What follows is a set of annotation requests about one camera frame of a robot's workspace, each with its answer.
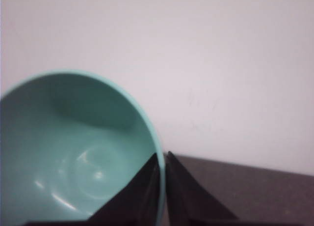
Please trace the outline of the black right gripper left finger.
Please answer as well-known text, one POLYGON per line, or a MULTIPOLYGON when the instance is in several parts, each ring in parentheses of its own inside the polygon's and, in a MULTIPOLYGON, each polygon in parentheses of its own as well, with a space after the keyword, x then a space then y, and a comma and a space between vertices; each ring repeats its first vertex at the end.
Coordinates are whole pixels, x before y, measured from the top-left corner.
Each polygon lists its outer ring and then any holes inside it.
POLYGON ((159 166, 153 154, 134 178, 87 221, 88 226, 154 226, 159 200, 159 166))

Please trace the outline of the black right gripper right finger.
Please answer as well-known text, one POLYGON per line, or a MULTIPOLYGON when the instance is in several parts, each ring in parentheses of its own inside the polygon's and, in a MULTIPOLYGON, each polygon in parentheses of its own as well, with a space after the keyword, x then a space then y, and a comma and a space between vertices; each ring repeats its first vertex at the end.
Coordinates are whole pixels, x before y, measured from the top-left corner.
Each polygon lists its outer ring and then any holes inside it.
POLYGON ((172 226, 227 226, 238 223, 238 217, 205 190, 170 151, 166 155, 166 195, 172 226))

